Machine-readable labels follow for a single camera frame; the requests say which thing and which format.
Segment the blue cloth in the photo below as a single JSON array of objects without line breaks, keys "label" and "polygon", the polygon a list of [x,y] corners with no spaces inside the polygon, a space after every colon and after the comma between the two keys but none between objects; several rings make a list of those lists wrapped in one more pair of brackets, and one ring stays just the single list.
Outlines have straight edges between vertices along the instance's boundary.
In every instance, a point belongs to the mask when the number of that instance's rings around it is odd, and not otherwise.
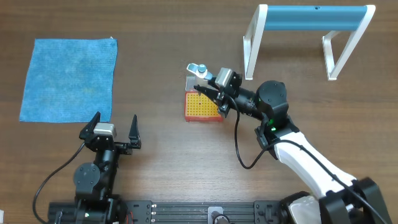
[{"label": "blue cloth", "polygon": [[116,39],[36,39],[19,120],[109,121],[117,54]]}]

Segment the brown wood surface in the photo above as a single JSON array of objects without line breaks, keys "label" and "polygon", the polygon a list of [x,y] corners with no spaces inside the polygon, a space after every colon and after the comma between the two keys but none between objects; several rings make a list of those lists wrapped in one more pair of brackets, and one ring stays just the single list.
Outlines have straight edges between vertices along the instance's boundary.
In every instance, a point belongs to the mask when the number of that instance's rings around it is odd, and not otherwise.
[{"label": "brown wood surface", "polygon": [[[266,4],[365,5],[369,1],[0,1],[0,209],[6,223],[37,223],[33,196],[51,171],[77,150],[81,123],[20,123],[27,69],[36,38],[118,40],[111,122],[125,141],[138,115],[142,149],[122,156],[114,192],[126,200],[252,202],[278,200],[306,185],[265,156],[252,170],[236,158],[231,113],[222,123],[183,117],[185,67],[205,63],[243,72],[242,36],[256,7]],[[325,32],[266,32],[254,72],[243,87],[266,80],[286,84],[289,113],[308,140],[335,165],[380,186],[398,222],[398,2],[374,1],[376,13],[338,80],[328,82]],[[335,55],[347,35],[333,39]],[[260,148],[242,117],[239,146],[245,163]],[[92,161],[84,150],[54,176],[38,200],[71,201],[76,167]]]}]

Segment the blue bar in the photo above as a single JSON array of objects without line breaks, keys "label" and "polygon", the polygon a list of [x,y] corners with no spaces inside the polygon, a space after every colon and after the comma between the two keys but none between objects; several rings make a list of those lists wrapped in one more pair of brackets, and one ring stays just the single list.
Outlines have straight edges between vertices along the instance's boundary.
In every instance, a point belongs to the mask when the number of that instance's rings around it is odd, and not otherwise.
[{"label": "blue bar", "polygon": [[264,30],[356,30],[366,6],[268,6]]}]

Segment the screw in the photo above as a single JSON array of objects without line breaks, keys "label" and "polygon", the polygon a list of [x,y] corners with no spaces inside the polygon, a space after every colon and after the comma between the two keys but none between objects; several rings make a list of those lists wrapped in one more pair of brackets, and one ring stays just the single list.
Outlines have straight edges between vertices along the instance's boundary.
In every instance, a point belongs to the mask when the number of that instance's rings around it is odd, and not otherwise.
[{"label": "screw", "polygon": [[206,71],[206,65],[204,65],[204,64],[200,64],[199,66],[198,66],[198,71],[200,72],[200,73],[203,73],[203,72],[205,72]]}]

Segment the blue and white rack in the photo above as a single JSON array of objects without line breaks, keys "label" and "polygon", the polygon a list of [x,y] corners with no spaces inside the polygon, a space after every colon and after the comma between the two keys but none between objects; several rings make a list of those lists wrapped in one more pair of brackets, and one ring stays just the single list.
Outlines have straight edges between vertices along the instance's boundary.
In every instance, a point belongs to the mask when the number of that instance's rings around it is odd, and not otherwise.
[{"label": "blue and white rack", "polygon": [[[336,80],[356,44],[370,23],[376,7],[367,6],[268,6],[261,4],[243,37],[244,74],[253,79],[254,67],[265,30],[330,30],[322,37],[326,72],[329,80]],[[351,35],[335,64],[331,39],[341,31]]]}]

